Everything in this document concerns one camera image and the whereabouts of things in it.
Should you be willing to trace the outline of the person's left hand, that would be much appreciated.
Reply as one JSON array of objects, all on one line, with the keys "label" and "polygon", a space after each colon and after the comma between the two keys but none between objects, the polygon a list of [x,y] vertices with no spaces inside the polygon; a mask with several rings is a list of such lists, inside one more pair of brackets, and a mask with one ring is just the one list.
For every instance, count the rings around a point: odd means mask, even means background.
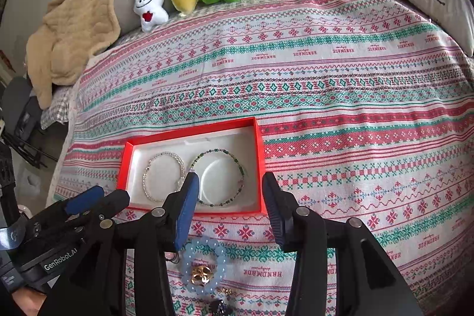
[{"label": "person's left hand", "polygon": [[44,293],[22,287],[12,293],[12,298],[27,316],[37,316],[47,296]]}]

